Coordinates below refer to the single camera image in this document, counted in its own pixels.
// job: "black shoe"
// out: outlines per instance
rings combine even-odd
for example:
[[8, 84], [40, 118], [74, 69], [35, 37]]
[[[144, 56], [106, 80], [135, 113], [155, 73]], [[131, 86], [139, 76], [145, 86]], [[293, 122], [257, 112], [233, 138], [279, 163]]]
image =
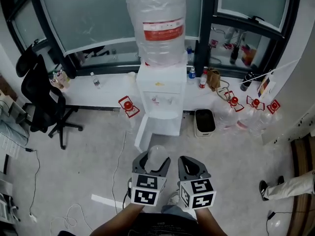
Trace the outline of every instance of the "black shoe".
[[283, 184], [284, 183], [284, 177], [280, 176], [278, 177], [278, 185]]
[[263, 201], [268, 201], [269, 200], [267, 198], [264, 198], [264, 195], [265, 195], [267, 187], [268, 187], [268, 185], [267, 185], [267, 183], [264, 180], [260, 181], [260, 183], [259, 183], [259, 192], [261, 194], [261, 198], [262, 198]]

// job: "red label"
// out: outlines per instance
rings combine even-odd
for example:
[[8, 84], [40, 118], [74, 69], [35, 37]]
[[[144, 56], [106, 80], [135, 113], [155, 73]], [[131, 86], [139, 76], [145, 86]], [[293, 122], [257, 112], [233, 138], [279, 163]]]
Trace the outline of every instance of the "red label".
[[166, 22], [143, 23], [143, 30], [148, 41], [171, 40], [184, 33], [184, 20], [180, 18]]

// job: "black shirt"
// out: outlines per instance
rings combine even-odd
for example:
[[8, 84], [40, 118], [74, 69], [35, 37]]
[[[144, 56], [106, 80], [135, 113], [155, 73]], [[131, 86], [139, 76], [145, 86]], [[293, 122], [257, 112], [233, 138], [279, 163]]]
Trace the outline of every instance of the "black shirt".
[[200, 236], [196, 221], [161, 213], [140, 213], [126, 236]]

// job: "black office chair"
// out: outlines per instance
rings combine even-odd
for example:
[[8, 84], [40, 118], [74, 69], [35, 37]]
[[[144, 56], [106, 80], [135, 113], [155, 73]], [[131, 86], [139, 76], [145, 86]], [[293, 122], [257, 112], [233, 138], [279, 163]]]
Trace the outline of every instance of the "black office chair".
[[[35, 105], [32, 121], [27, 120], [27, 114], [24, 114], [20, 115], [16, 122], [21, 123], [25, 121], [31, 126], [31, 132], [40, 130], [43, 133], [47, 132], [49, 126], [56, 123], [56, 126], [50, 131], [48, 136], [52, 138], [57, 131], [60, 138], [60, 147], [65, 149], [63, 145], [63, 128], [74, 127], [79, 131], [83, 130], [82, 126], [66, 122], [73, 111], [77, 112], [79, 107], [70, 108], [64, 115], [65, 98], [58, 88], [50, 84], [44, 59], [42, 55], [37, 56], [32, 51], [31, 46], [19, 58], [16, 64], [16, 73], [19, 77], [26, 75], [22, 82], [21, 90], [23, 95]], [[57, 102], [51, 97], [50, 93], [58, 96]]]

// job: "white pants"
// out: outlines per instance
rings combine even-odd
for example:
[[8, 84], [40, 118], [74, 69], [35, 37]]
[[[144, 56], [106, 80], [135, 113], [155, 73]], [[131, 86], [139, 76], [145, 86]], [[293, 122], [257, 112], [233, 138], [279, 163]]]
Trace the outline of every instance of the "white pants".
[[315, 170], [307, 172], [299, 177], [290, 179], [275, 187], [267, 187], [264, 198], [283, 199], [305, 193], [314, 194]]

